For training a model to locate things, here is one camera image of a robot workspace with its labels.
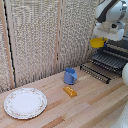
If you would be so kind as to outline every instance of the wood grain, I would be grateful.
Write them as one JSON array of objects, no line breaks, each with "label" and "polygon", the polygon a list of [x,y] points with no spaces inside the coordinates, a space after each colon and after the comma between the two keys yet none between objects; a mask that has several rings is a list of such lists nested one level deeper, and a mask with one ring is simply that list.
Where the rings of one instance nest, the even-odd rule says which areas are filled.
[{"label": "wood grain", "polygon": [[77,96],[63,91],[64,72],[25,85],[42,91],[48,100],[46,109],[37,117],[18,120],[3,108],[12,91],[0,95],[0,128],[109,128],[119,117],[128,101],[128,87],[122,78],[105,84],[76,67],[78,80],[71,85]]}]

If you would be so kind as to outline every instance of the metal rack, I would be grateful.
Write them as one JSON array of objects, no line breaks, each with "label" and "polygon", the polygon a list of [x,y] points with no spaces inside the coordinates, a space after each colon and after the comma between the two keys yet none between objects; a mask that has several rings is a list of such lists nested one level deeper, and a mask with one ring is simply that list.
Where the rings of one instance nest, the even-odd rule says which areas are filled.
[{"label": "metal rack", "polygon": [[123,67],[128,62],[127,47],[124,47],[127,44],[126,40],[119,42],[109,40],[107,47],[99,48],[88,59],[88,63],[80,66],[80,69],[109,84],[110,80],[121,77]]}]

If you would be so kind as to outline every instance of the small yellow object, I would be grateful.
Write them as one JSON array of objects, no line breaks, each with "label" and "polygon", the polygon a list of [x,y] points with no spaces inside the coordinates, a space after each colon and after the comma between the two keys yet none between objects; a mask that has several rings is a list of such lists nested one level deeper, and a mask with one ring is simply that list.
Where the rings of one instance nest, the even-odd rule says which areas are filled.
[{"label": "small yellow object", "polygon": [[107,41],[107,38],[104,38],[104,40],[102,38],[95,38],[90,40],[90,43],[93,48],[100,48],[104,46],[104,42],[106,41]]},{"label": "small yellow object", "polygon": [[70,96],[70,97],[74,97],[77,96],[77,92],[74,91],[71,87],[67,86],[64,87],[63,90]]}]

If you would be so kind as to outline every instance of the white robot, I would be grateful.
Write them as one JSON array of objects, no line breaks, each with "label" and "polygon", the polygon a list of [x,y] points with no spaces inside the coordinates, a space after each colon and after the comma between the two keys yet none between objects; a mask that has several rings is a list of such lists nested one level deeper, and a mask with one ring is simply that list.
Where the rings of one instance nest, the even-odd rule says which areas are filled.
[{"label": "white robot", "polygon": [[[94,28],[94,34],[114,41],[122,40],[125,23],[122,20],[128,18],[128,0],[104,0],[95,11],[98,21]],[[125,65],[122,77],[128,86],[128,63]],[[118,120],[111,128],[128,128],[128,102]]]},{"label": "white robot", "polygon": [[122,40],[128,18],[128,0],[104,0],[95,11],[98,21],[94,34],[114,41]]}]

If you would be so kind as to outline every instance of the yellow sponge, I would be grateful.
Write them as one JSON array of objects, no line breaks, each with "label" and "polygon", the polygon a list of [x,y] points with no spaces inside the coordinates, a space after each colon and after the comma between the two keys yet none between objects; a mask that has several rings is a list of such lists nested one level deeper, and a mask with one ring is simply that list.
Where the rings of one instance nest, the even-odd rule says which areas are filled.
[{"label": "yellow sponge", "polygon": [[74,91],[71,87],[67,86],[64,87],[63,90],[70,96],[70,97],[74,97],[77,96],[77,92]]}]

